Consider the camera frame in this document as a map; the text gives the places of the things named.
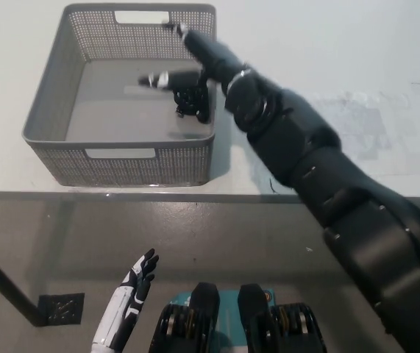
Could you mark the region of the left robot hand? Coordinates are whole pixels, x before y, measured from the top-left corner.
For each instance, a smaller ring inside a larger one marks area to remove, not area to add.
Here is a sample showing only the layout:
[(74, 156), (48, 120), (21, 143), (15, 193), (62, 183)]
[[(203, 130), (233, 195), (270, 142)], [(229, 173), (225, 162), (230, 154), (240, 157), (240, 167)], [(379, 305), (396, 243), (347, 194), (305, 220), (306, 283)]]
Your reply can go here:
[(92, 353), (124, 350), (149, 294), (158, 260), (155, 250), (148, 250), (114, 290), (94, 335)]

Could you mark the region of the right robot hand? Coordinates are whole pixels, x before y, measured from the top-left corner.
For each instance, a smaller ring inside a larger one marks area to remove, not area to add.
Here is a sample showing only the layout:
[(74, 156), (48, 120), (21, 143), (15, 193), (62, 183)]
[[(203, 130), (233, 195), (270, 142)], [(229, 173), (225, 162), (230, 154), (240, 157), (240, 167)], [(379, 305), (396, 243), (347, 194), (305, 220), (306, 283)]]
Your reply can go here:
[(246, 66), (223, 43), (211, 39), (184, 23), (167, 23), (163, 28), (177, 35), (184, 47), (202, 66), (196, 70), (162, 71), (140, 76), (138, 84), (159, 90), (181, 90), (204, 85), (207, 80), (219, 83), (228, 91)]

